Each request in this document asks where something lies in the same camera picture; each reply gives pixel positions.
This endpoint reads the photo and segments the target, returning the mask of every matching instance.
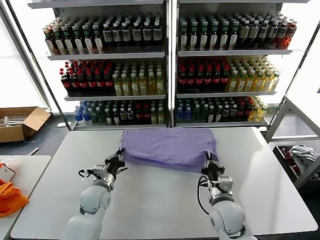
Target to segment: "bottle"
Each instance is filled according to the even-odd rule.
[[[217,40],[218,40],[218,22],[213,21],[212,22],[212,31],[210,34],[210,43],[209,43],[209,50],[215,50],[217,49]]]
[[[119,81],[118,75],[117,74],[113,74],[112,78],[113,78],[114,90],[115,90],[116,95],[117,96],[122,96],[124,90],[122,88],[122,84]]]
[[[222,31],[219,38],[219,50],[226,50],[228,40],[228,21],[223,21]]]
[[[197,26],[198,23],[196,21],[193,21],[191,23],[191,32],[189,36],[189,50],[195,51],[197,47],[197,41],[198,41],[198,33],[197,33]]]
[[[208,34],[207,34],[207,27],[208,27],[208,22],[203,21],[202,26],[201,26],[201,32],[199,35],[199,48],[200,51],[204,51],[207,48],[207,39],[208,39]]]
[[[113,123],[112,123],[112,117],[111,117],[111,112],[110,112],[110,109],[109,108],[106,108],[104,110],[105,112],[105,120],[106,120],[106,124],[108,126],[111,126]]]
[[[61,36],[61,33],[59,31],[59,27],[54,26],[54,27],[52,27],[52,30],[53,30],[53,33],[55,36],[55,43],[56,43],[57,47],[59,48],[61,55],[66,55],[67,54],[67,52],[66,52],[67,46],[63,42],[64,38]]]
[[[147,81],[145,79],[145,75],[142,72],[139,73],[139,85],[140,85],[141,95],[142,96],[148,95]]]
[[[245,80],[244,86],[243,86],[243,92],[250,92],[252,84],[254,82],[254,76],[255,76],[255,70],[250,70],[249,75]]]
[[[247,71],[246,70],[242,70],[240,73],[240,77],[237,79],[236,85],[234,87],[234,91],[235,92],[243,92],[245,83],[246,83],[246,75],[247,75]]]
[[[181,22],[181,30],[179,33],[179,46],[180,51],[186,51],[187,50],[187,22],[183,21]]]
[[[237,70],[232,71],[232,75],[229,77],[228,84],[226,86],[227,92],[234,92],[235,91],[235,87],[236,87],[236,83],[237,83],[237,74],[238,74]]]
[[[234,21],[232,23],[232,31],[230,33],[229,41],[228,41],[228,46],[229,46],[228,50],[233,50],[236,47],[237,38],[238,38],[238,26],[239,26],[238,21]]]
[[[215,116],[215,122],[216,123],[219,123],[220,122],[220,120],[221,120],[221,116],[222,116],[222,105],[218,105],[218,109],[217,109],[217,111],[216,111],[216,116]]]
[[[115,47],[121,47],[122,46],[121,29],[119,28],[118,23],[116,22],[113,23],[112,35],[113,35]]]
[[[238,40],[236,43],[236,46],[238,49],[246,48],[249,30],[250,30],[249,20],[245,20],[244,24],[240,26],[240,32],[239,32]]]

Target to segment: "orange cloth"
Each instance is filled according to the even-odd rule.
[[[12,182],[0,186],[0,218],[4,218],[19,210],[28,203],[19,189],[14,188]]]

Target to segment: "purple cloth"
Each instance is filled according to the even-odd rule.
[[[200,173],[206,152],[215,154],[216,140],[208,128],[155,128],[123,131],[126,162]]]

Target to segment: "bottle label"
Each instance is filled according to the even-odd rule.
[[[228,82],[228,78],[220,78],[222,84],[226,84]]]
[[[234,92],[235,86],[236,86],[236,81],[231,81],[230,87],[229,87],[229,92]]]
[[[187,50],[187,36],[181,36],[181,46],[180,50],[181,51],[186,51]]]
[[[266,38],[267,37],[267,33],[268,33],[268,27],[261,26],[259,28],[258,38],[260,38],[260,39]]]
[[[156,116],[152,116],[151,117],[151,123],[152,124],[157,124],[157,117]]]
[[[89,54],[94,54],[94,48],[92,47],[91,39],[86,38],[84,41]]]
[[[219,83],[220,78],[211,78],[211,81],[213,84],[218,84]]]
[[[123,87],[124,95],[125,96],[129,96],[129,87],[128,87],[128,85],[127,84],[123,84],[122,87]]]
[[[84,82],[79,82],[79,84],[80,84],[80,87],[81,87],[81,88],[86,88],[86,87],[88,87],[88,82],[86,82],[86,81],[84,81]]]
[[[217,35],[212,35],[212,36],[211,36],[210,46],[209,46],[209,50],[210,50],[210,51],[215,50],[216,44],[217,44],[217,38],[218,38]]]
[[[95,41],[96,47],[98,48],[99,54],[103,54],[104,53],[104,47],[102,46],[101,39],[100,38],[96,38],[94,41]]]
[[[106,118],[106,123],[108,124],[108,126],[111,126],[112,125],[112,120],[110,117],[107,117]]]
[[[102,31],[103,33],[103,38],[104,38],[104,41],[109,43],[109,42],[112,42],[114,39],[112,37],[112,31],[109,30],[109,31]]]
[[[240,81],[237,92],[242,92],[242,90],[244,89],[245,86],[245,81]]]
[[[194,79],[187,79],[187,80],[186,80],[186,83],[187,83],[187,84],[190,84],[190,85],[194,84],[194,82],[195,82]]]
[[[283,26],[279,27],[279,32],[276,37],[279,39],[283,39],[286,36],[287,30],[288,30],[287,26],[286,27],[283,27]]]
[[[221,114],[217,114],[215,118],[215,122],[218,123],[221,119]]]
[[[114,85],[114,89],[117,96],[121,96],[121,88],[120,85]]]
[[[125,42],[131,41],[129,29],[121,30],[121,34],[122,34],[123,41],[125,41]]]
[[[90,82],[88,82],[88,84],[89,84],[90,88],[95,88],[97,86],[97,82],[95,82],[95,81],[90,81]]]
[[[291,39],[295,34],[296,29],[297,28],[295,26],[289,26],[288,30],[286,31],[285,37]]]
[[[262,82],[263,82],[262,80],[256,82],[255,89],[254,89],[255,91],[254,92],[259,92],[260,91]]]
[[[119,125],[119,118],[118,117],[114,117],[113,119],[114,119],[115,125]]]
[[[133,33],[133,40],[135,40],[135,41],[142,40],[141,29],[132,29],[132,33]]]
[[[164,85],[162,82],[158,82],[156,84],[157,88],[158,88],[158,94],[163,94],[164,93]]]
[[[152,31],[150,28],[143,29],[143,39],[145,41],[151,41],[152,40]]]
[[[155,41],[161,41],[162,40],[162,31],[160,28],[154,28],[153,29],[153,39]]]
[[[246,86],[245,86],[245,92],[250,92],[250,89],[251,89],[251,86],[252,86],[252,82],[251,80],[249,80],[247,83],[246,83]]]
[[[197,36],[193,35],[190,39],[190,51],[196,50],[196,44],[197,44]]]
[[[205,78],[205,79],[203,79],[203,82],[205,84],[210,84],[211,83],[211,78]]]
[[[74,46],[72,46],[72,42],[69,39],[64,40],[66,47],[71,55],[75,54]]]
[[[225,35],[221,36],[219,50],[225,50],[226,49],[227,39],[228,39],[228,35],[225,34]]]
[[[249,30],[250,30],[250,27],[241,26],[240,27],[239,38],[246,39],[248,37]]]
[[[58,46],[61,55],[66,55],[66,50],[65,50],[65,48],[64,48],[64,45],[63,45],[62,41],[59,40],[59,39],[57,39],[57,40],[55,40],[55,43],[56,43],[56,45]]]
[[[45,41],[46,45],[48,46],[48,49],[50,51],[51,54],[54,54],[54,45],[52,44],[52,42],[50,40],[46,40]]]
[[[164,117],[163,116],[159,116],[158,117],[158,121],[159,121],[159,124],[164,124]]]
[[[112,33],[113,33],[113,39],[114,39],[115,42],[121,42],[122,41],[120,29],[119,30],[112,30]]]
[[[132,84],[132,91],[133,91],[133,96],[137,96],[138,95],[138,85],[133,83]]]
[[[203,80],[204,80],[203,78],[196,78],[195,79],[195,83],[196,84],[202,84]]]
[[[202,35],[200,39],[200,51],[204,51],[207,45],[207,35]]]
[[[237,35],[236,34],[233,34],[231,37],[230,37],[230,44],[229,44],[229,50],[233,50],[236,46],[236,41],[237,41]]]
[[[82,42],[80,39],[76,39],[75,41],[75,45],[78,48],[79,54],[85,54],[85,49],[84,46],[82,46]]]
[[[208,123],[212,123],[213,121],[214,121],[214,116],[213,115],[209,115]]]
[[[268,38],[274,39],[277,36],[277,33],[279,31],[279,27],[270,26],[268,31]]]
[[[258,35],[258,32],[259,32],[259,27],[251,26],[248,34],[248,38],[255,39]]]

